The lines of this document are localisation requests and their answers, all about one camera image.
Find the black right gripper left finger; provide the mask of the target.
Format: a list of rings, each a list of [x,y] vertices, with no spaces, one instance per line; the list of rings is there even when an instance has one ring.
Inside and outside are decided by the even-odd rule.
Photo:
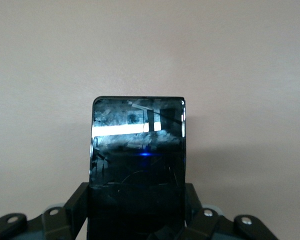
[[[23,213],[0,217],[0,240],[74,240],[88,217],[89,184],[83,182],[63,206],[28,220]]]

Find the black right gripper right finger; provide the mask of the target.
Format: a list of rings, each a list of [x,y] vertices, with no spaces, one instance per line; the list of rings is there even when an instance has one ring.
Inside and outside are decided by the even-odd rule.
[[[248,214],[227,219],[215,206],[201,204],[191,183],[185,184],[185,240],[276,240],[257,217]]]

